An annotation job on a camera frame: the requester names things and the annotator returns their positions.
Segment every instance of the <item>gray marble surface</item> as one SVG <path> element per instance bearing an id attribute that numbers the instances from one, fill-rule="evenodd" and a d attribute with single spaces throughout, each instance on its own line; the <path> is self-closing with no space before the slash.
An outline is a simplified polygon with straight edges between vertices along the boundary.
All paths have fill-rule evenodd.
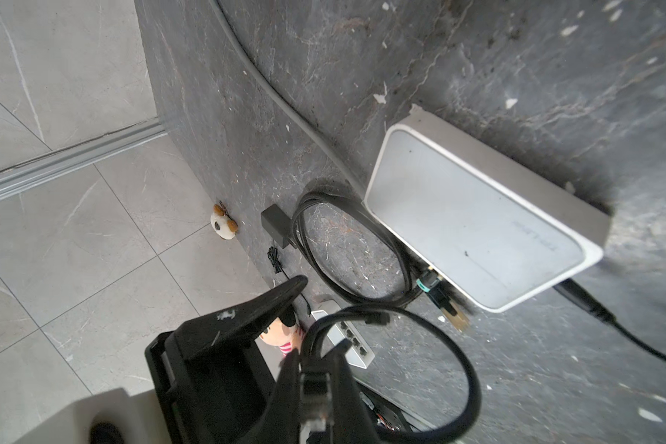
<path id="1" fill-rule="evenodd" d="M 606 258 L 577 279 L 666 351 L 666 1 L 222 7 L 263 75 L 363 181 L 386 127 L 419 104 L 609 212 Z M 243 71 L 207 0 L 137 0 L 136 10 L 159 116 L 239 222 L 258 271 L 280 282 L 259 213 L 277 203 L 291 214 L 339 172 Z M 371 295 L 400 285 L 369 233 L 330 208 L 314 212 L 311 237 L 331 272 Z M 309 276 L 307 297 L 330 297 L 298 252 L 282 256 L 290 275 Z M 428 300 L 410 309 L 476 364 L 484 406 L 464 442 L 666 443 L 666 365 L 558 294 L 499 315 L 472 310 L 463 334 Z M 462 375 L 426 333 L 404 319 L 361 331 L 377 356 L 359 377 L 437 424 L 460 410 Z"/>

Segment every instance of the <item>plush toy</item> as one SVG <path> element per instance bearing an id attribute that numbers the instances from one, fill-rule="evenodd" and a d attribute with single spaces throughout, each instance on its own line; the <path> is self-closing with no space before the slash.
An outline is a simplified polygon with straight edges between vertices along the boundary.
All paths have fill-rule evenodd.
<path id="1" fill-rule="evenodd" d="M 229 216 L 222 201 L 214 205 L 213 210 L 212 216 L 209 218 L 212 228 L 222 239 L 232 239 L 239 229 L 237 223 Z"/>
<path id="2" fill-rule="evenodd" d="M 293 307 L 289 306 L 280 317 L 269 324 L 259 337 L 265 343 L 279 347 L 284 356 L 291 353 L 293 349 L 301 350 L 303 329 L 296 321 Z"/>

